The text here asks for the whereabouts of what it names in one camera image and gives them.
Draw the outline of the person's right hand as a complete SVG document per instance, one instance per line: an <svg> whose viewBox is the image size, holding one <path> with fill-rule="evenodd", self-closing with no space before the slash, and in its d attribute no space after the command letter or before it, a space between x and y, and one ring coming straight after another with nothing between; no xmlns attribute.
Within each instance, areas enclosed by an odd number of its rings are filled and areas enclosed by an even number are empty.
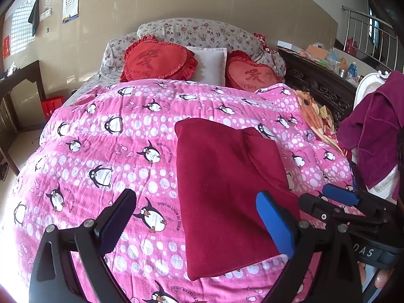
<svg viewBox="0 0 404 303"><path fill-rule="evenodd" d="M361 284L362 286L365 285L366 279L367 279L367 273L366 273L366 264L362 262L358 262L358 267L360 271L360 279L361 279ZM393 269L390 270L381 270L377 271L374 276L374 286L377 289L382 289L390 279L391 275L393 274Z"/></svg>

